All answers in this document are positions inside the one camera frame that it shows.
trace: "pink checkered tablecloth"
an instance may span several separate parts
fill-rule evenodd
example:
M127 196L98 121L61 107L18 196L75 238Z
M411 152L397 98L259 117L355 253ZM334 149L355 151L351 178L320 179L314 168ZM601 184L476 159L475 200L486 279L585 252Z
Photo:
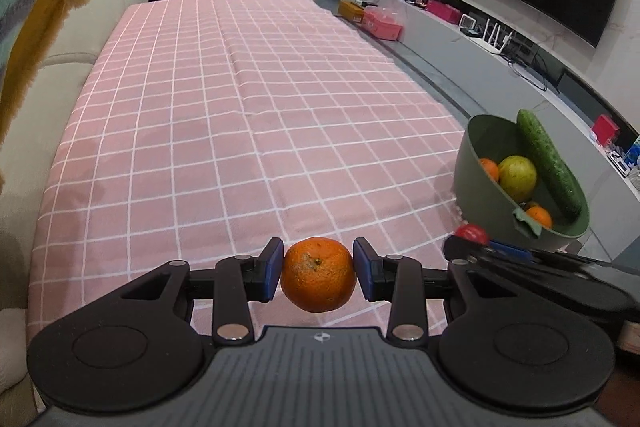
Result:
M193 269L312 235L444 267L462 130L392 60L312 0L171 0L125 13L53 162L31 262L30 338L170 259ZM264 324L378 325L357 287ZM429 303L431 331L444 312ZM210 330L210 302L193 324Z

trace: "red box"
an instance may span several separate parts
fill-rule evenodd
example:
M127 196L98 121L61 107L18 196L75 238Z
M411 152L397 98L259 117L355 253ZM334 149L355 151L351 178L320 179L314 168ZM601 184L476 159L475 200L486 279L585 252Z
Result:
M601 114L596 120L596 123L593 124L593 127L591 127L591 130L598 139L598 143L604 147L609 141L613 141L616 138L620 127L606 114Z
M460 24L460 19L462 19L462 12L460 10L456 10L453 6L449 6L443 2L428 0L426 9L436 17L446 20L451 24Z
M367 7L362 17L362 27L371 35L384 41L397 41L403 26L382 8Z

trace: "green bowl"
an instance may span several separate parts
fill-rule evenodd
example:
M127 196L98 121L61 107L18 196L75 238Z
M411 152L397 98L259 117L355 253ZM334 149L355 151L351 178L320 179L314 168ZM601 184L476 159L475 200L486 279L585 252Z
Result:
M581 210L571 221L560 212L542 179L538 180L532 199L551 214L554 225L550 230L527 216L480 165L480 158L500 164L508 156L527 156L526 149L515 123L488 114L473 117L456 160L453 186L458 206L463 217L483 227L491 239L521 248L560 250L589 228L589 204L580 184Z

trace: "blue gripper pad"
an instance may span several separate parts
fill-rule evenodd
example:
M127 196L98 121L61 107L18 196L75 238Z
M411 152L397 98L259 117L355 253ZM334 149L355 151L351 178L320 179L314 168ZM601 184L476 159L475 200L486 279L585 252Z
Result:
M529 250L512 247L510 245L505 245L504 243L498 243L497 241L489 241L489 246L500 253L507 254L507 256L511 255L512 257L517 257L522 261L533 261L533 256Z
M276 294L280 273L282 272L282 261L284 260L284 243L279 240L271 252L271 256L264 271L264 297L271 301Z
M358 277L358 282L360 282L364 298L369 302L373 302L371 261L357 239L353 241L353 267L356 270L356 276Z

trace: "cable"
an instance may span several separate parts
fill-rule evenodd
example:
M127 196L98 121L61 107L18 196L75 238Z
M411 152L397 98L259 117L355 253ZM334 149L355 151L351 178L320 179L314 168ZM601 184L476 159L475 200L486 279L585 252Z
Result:
M548 68L548 66L547 66L547 64L545 62L545 59L542 58L542 55L539 55L539 52L534 55L533 60L536 60L537 58L542 61L542 66L543 66L543 68L545 68L545 73L544 73L543 76L544 76L544 79L545 79L545 90L546 90L546 88L548 86L548 84L547 84L548 80L551 78L551 74L549 73L549 68Z
M516 64L516 61L513 60L513 58L511 58L511 57L509 57L507 55L504 55L504 54L500 54L500 57L504 58L504 60L507 61L507 64L509 65L509 67L511 68L511 71L513 71L513 73L517 74L520 78L523 78L524 80L526 80L533 87L535 87L536 89L539 89L540 91L543 91L543 92L548 90L548 85L547 85L547 82L546 82L546 76L543 76L544 87L540 87L538 84L533 82L529 77L524 76L518 70L516 70L515 65L514 65L514 64Z

